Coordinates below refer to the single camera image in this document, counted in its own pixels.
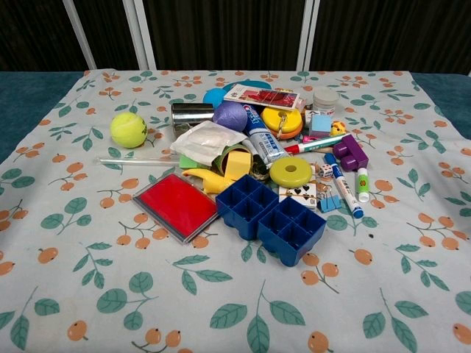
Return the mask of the white metal frame post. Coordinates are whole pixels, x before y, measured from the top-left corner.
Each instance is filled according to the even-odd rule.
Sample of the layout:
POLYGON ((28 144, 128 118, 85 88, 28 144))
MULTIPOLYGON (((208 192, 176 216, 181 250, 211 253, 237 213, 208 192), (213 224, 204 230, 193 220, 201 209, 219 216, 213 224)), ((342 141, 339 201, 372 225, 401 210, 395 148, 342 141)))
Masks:
POLYGON ((305 0, 300 41, 297 54, 297 71, 309 71, 321 0, 305 0))
POLYGON ((144 53, 146 56, 147 66, 150 70, 156 70, 157 65, 155 62, 154 51, 152 48, 152 41, 150 38, 149 27, 146 19, 146 11, 144 8, 143 0, 134 0, 135 11, 141 32, 141 39, 144 46, 144 53))
POLYGON ((97 69, 95 59, 93 57, 91 48, 88 43, 85 31, 82 26, 79 14, 74 4, 74 0, 62 0, 65 7, 65 11, 68 15, 69 21, 71 22, 74 34, 79 43, 79 47, 82 51, 82 54, 85 58, 89 70, 97 69))

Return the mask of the large blue building block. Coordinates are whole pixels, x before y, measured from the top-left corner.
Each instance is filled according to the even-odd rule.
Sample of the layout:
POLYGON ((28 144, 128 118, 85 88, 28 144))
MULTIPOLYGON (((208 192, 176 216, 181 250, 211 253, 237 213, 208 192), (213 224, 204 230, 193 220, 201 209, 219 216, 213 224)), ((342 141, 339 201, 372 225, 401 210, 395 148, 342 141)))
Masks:
POLYGON ((283 265, 293 267, 321 239, 326 220, 245 175, 216 197, 224 223, 244 240, 259 240, 283 265))

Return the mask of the yellow plastic disc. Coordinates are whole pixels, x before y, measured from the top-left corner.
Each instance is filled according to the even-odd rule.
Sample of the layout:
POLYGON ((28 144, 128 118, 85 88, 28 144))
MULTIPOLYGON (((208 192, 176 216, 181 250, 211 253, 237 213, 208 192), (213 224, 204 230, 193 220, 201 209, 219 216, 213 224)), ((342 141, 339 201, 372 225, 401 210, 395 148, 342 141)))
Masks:
POLYGON ((266 107, 262 111, 262 120, 272 131, 281 130, 282 133, 291 133, 302 126, 302 117, 298 110, 279 110, 266 107))

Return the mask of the clear plastic straw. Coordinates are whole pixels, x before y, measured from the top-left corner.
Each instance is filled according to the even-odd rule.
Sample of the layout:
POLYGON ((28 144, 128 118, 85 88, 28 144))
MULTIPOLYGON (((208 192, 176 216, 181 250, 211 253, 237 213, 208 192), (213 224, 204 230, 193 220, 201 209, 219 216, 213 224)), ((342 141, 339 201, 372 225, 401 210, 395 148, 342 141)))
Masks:
POLYGON ((96 161, 98 163, 104 164, 117 164, 117 165, 155 165, 155 166, 177 166, 179 165, 179 160, 160 160, 159 158, 119 158, 119 157, 97 157, 96 161))

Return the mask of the purple building block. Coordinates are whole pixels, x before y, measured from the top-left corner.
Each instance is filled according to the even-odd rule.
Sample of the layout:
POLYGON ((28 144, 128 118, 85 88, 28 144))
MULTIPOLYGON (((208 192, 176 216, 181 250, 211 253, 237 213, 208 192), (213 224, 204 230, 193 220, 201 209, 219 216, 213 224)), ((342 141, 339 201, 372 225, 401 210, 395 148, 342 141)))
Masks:
POLYGON ((369 162, 369 158, 352 135, 345 135, 335 144, 333 154, 346 172, 367 168, 369 162))

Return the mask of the green tape roll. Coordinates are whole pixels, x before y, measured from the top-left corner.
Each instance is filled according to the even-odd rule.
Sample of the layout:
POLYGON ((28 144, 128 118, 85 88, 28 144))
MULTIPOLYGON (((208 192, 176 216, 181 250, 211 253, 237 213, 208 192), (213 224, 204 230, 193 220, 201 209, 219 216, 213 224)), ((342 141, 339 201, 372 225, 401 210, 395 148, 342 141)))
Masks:
POLYGON ((232 145, 232 146, 226 146, 224 148, 223 152, 217 158, 215 158, 213 160, 213 162, 212 162, 212 170, 213 171, 219 173, 220 175, 225 175, 225 169, 226 169, 226 165, 227 165, 227 158, 228 158, 228 154, 231 151, 242 151, 242 152, 251 154, 249 149, 241 143, 237 143, 237 144, 232 145))

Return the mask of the red ink stamp pad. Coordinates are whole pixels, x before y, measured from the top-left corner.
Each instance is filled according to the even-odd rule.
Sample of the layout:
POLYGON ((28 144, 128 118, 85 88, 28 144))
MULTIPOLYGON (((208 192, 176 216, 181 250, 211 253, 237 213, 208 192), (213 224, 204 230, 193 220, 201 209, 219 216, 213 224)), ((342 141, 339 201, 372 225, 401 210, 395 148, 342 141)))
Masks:
POLYGON ((218 217, 215 201, 175 173, 147 185, 132 200, 182 243, 218 217))

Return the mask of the yellow banana toy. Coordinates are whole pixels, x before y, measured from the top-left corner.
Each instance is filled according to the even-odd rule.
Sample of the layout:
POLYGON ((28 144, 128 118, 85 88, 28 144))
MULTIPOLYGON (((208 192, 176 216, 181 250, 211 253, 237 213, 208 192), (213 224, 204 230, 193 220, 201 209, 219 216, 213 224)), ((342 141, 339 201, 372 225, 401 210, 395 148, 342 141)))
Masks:
POLYGON ((234 181, 223 176, 220 176, 208 169, 204 168, 191 168, 183 172, 183 176, 193 176, 202 179, 203 192, 206 194, 220 194, 234 181))

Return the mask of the yellow foam cube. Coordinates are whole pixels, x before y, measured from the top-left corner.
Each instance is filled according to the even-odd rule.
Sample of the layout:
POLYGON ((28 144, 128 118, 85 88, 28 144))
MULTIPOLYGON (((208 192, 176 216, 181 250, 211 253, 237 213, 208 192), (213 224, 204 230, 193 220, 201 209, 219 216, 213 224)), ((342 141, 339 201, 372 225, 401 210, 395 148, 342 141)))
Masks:
POLYGON ((245 151, 232 150, 227 155, 227 163, 224 176, 232 181, 237 181, 248 174, 252 166, 252 155, 245 151))

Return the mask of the purple foam ball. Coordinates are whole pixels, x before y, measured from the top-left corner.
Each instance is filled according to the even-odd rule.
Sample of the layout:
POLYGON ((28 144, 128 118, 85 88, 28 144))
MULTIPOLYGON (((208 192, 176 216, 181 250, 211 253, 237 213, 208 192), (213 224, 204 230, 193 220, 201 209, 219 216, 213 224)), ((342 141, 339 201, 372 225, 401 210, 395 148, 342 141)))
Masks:
POLYGON ((247 113, 242 104, 223 101, 215 110, 213 122, 228 129, 242 132, 247 125, 247 113))

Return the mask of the white glue stick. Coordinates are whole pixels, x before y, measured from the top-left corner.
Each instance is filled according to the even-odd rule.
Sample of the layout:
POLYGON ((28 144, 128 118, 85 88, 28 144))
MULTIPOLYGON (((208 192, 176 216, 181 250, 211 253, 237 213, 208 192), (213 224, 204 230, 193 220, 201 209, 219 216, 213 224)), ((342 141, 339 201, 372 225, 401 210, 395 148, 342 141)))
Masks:
POLYGON ((361 203, 369 201, 369 177, 366 168, 359 168, 357 170, 357 192, 358 200, 361 203))

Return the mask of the blue whiteboard marker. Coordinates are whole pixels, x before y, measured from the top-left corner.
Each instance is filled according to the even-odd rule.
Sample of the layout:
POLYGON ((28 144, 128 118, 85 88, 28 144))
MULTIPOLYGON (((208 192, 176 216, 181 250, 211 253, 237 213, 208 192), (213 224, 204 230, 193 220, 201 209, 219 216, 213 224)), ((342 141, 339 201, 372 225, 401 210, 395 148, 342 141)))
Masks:
POLYGON ((324 156, 325 162, 332 167, 333 176, 336 182, 336 185, 339 189, 340 194, 344 197, 344 200, 347 203, 347 206, 352 213, 354 218, 362 218, 364 216, 364 211, 361 208, 360 204, 356 200, 350 186, 347 183, 343 173, 339 165, 337 164, 337 160, 332 153, 326 153, 324 156))

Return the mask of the playing cards deck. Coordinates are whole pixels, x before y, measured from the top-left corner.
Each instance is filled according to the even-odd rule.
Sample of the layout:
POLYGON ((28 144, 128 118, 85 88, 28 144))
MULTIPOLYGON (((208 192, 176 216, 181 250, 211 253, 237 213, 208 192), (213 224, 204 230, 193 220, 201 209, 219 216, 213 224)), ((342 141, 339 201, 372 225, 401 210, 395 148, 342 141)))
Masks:
POLYGON ((279 202, 287 198, 299 202, 303 206, 315 210, 317 207, 317 187, 315 166, 311 166, 311 180, 298 188, 279 187, 279 202))

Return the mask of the blue binder clip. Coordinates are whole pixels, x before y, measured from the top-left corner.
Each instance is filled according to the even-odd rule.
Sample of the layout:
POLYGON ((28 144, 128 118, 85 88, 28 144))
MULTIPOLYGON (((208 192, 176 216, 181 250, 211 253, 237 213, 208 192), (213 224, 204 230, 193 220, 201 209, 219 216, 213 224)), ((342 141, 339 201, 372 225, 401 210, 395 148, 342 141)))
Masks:
POLYGON ((332 187, 327 186, 320 194, 317 204, 322 213, 341 209, 341 200, 337 194, 332 194, 332 187))

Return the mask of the blue ball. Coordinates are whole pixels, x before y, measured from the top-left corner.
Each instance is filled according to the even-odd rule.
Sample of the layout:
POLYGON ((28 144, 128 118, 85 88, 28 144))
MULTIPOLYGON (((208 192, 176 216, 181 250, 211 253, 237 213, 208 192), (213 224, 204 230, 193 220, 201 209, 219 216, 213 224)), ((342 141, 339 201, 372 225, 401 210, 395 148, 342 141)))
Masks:
POLYGON ((216 109, 224 101, 225 94, 226 91, 222 88, 212 88, 205 93, 202 102, 211 104, 216 109))

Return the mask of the red and white card packet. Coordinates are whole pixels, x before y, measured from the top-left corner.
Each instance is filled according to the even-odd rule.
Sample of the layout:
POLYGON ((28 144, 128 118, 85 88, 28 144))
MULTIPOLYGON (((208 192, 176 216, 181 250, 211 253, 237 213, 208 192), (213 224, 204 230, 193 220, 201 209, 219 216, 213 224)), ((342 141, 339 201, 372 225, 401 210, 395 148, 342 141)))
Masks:
POLYGON ((242 104, 255 104, 281 110, 294 110, 299 97, 300 95, 298 93, 254 88, 237 84, 225 94, 224 100, 242 104))

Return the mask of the red and green marker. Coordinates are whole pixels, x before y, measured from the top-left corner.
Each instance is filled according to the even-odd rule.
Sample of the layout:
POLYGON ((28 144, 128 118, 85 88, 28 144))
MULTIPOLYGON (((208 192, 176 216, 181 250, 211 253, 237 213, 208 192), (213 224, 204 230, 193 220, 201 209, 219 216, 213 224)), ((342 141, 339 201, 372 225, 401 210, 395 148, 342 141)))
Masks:
POLYGON ((284 149, 289 154, 300 154, 307 151, 313 151, 317 149, 334 146, 335 144, 339 143, 342 138, 347 137, 348 135, 350 135, 350 133, 346 133, 343 135, 336 135, 329 138, 322 138, 319 140, 313 140, 308 143, 300 143, 293 146, 287 146, 284 149))

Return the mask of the yellow-green tennis ball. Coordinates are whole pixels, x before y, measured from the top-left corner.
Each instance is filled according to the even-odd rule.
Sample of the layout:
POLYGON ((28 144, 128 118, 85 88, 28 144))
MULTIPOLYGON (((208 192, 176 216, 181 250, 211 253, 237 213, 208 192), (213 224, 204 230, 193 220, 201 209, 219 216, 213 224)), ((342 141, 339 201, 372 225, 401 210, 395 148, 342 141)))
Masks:
POLYGON ((132 149, 144 143, 147 125, 144 119, 135 113, 120 113, 110 124, 112 140, 118 145, 132 149))

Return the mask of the floral printed tablecloth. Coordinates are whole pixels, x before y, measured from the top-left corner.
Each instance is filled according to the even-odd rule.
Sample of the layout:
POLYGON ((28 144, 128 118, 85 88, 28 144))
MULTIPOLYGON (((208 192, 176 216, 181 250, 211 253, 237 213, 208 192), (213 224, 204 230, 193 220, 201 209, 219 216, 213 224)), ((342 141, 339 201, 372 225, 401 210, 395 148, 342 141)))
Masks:
POLYGON ((471 353, 471 138, 406 71, 87 71, 0 80, 0 353, 471 353), (243 82, 311 100, 369 158, 356 219, 293 267, 218 220, 182 244, 133 202, 175 160, 173 103, 243 82), (139 147, 110 134, 135 113, 139 147))

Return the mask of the white toothpaste tube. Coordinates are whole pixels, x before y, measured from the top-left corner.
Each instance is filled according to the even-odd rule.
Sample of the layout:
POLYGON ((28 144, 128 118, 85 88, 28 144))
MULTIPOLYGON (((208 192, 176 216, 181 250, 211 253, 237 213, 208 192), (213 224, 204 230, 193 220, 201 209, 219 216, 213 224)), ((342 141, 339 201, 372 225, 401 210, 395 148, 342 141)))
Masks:
POLYGON ((247 114, 244 132, 267 167, 275 160, 287 157, 288 153, 268 130, 255 108, 249 104, 243 104, 242 107, 247 114))

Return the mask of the green sticky note pad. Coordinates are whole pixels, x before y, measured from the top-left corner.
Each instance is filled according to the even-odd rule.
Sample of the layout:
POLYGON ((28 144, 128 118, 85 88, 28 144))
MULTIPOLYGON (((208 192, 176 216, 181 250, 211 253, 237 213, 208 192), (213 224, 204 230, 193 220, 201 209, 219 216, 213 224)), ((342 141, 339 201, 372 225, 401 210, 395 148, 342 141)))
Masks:
POLYGON ((204 169, 209 169, 210 167, 201 163, 198 163, 194 160, 192 160, 189 157, 186 157, 185 155, 181 154, 180 155, 180 160, 179 160, 179 167, 181 169, 192 169, 192 168, 204 168, 204 169))

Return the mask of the white plastic pouch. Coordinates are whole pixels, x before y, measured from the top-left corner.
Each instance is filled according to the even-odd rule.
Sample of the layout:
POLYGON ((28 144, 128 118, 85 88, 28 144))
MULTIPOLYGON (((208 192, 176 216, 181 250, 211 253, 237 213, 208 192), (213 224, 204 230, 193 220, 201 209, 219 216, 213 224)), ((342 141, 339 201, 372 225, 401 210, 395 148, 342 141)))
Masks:
POLYGON ((240 143, 246 138, 241 132, 212 121, 204 121, 179 136, 170 145, 170 149, 197 163, 211 166, 225 147, 240 143))

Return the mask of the orange plastic disc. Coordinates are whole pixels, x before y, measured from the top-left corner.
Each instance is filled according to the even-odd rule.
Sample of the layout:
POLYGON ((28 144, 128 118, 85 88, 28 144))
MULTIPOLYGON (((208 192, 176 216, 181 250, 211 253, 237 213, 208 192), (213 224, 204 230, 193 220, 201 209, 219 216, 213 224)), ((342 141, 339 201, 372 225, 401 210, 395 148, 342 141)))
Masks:
POLYGON ((300 124, 295 130, 292 132, 277 132, 275 137, 279 140, 288 140, 291 138, 295 138, 299 133, 302 131, 302 124, 300 124))

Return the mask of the shiny metal can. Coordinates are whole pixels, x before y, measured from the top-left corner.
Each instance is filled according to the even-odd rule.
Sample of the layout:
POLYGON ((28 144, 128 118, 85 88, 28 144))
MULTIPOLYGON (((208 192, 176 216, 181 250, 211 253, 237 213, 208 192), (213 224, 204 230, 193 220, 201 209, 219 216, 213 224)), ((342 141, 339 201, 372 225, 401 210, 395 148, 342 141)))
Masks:
POLYGON ((214 108, 206 103, 173 103, 171 117, 174 136, 178 138, 189 129, 213 119, 214 108))

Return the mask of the light blue cube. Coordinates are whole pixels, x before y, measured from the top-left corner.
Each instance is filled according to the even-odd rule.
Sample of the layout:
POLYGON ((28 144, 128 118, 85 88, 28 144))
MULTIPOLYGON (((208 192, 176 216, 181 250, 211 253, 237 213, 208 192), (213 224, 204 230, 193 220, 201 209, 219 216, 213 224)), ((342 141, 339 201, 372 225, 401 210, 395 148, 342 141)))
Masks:
POLYGON ((330 136, 332 119, 329 115, 315 114, 311 118, 308 135, 313 138, 330 136))

